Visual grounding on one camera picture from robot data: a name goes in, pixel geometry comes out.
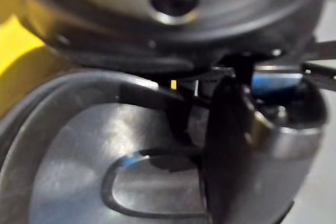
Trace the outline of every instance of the curved metal edge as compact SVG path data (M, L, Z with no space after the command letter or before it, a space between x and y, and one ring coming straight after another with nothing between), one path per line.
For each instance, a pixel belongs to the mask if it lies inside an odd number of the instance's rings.
M120 205L116 199L114 198L111 188L113 187L113 183L117 177L117 175L125 168L133 165L138 161L142 161L145 159L150 159L156 156L182 156L182 157L195 157L201 155L201 150L197 147L195 148L178 148L178 149L151 149L151 150L142 150L139 152L135 152L131 155L124 156L115 161L110 168L108 169L101 187L101 198L104 201L105 205L107 205L112 210L120 212L121 214L127 216L133 216L138 218L151 218L151 219L185 219L185 218L207 218L205 214L178 214L178 215L170 215L170 214L151 214L146 212L134 211L129 208L126 208Z

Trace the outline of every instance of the yellow surface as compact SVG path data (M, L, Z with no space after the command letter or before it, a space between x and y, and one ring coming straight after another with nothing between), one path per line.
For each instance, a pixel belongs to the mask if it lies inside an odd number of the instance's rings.
M30 90L69 68L15 16L0 25L0 118Z

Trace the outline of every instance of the circular hole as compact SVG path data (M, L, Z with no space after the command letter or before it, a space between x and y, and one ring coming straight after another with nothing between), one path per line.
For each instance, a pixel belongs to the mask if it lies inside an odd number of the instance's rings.
M181 17L191 12L198 0L151 0L154 9L172 17Z

